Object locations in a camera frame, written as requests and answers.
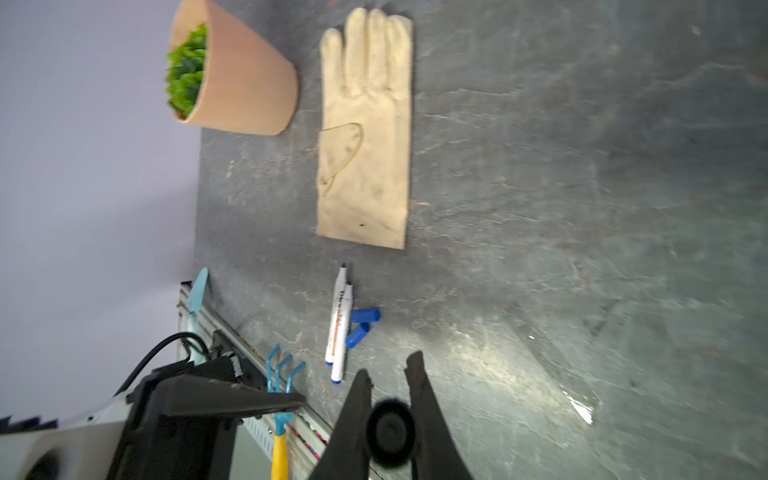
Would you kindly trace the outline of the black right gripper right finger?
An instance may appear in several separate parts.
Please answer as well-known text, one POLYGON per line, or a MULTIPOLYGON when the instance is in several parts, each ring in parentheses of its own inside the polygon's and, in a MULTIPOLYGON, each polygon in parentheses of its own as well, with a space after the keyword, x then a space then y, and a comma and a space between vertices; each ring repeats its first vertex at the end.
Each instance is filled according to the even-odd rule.
POLYGON ((443 417, 425 370, 422 351, 412 353, 404 370, 416 430, 413 479, 471 479, 443 417))

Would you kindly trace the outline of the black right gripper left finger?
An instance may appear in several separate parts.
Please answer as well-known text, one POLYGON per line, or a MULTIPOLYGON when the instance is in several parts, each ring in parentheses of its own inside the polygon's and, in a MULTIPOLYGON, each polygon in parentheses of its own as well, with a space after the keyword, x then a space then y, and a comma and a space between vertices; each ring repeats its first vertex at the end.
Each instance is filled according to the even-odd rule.
POLYGON ((366 425, 372 410, 372 382, 366 369, 357 372, 331 438, 310 479, 368 479, 370 454, 366 425))

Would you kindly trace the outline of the blue pen cap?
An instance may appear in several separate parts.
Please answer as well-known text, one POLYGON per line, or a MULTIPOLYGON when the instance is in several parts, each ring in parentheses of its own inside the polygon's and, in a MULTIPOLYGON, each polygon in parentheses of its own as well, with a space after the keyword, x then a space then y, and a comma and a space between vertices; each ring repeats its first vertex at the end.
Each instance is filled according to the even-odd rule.
POLYGON ((354 349, 369 333, 371 325, 369 323, 359 323, 348 334, 346 338, 346 347, 354 349))
POLYGON ((379 309, 361 309, 351 312, 351 321, 357 324, 376 323, 380 318, 381 313, 379 309))

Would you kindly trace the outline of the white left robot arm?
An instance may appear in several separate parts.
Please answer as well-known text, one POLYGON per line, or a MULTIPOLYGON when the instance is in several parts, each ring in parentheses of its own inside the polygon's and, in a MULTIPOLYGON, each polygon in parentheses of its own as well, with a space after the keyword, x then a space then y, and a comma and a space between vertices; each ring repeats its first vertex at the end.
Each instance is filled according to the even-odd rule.
POLYGON ((237 381, 232 361, 177 362, 80 419, 1 421, 4 479, 227 479, 237 428, 291 412, 298 393, 237 381))

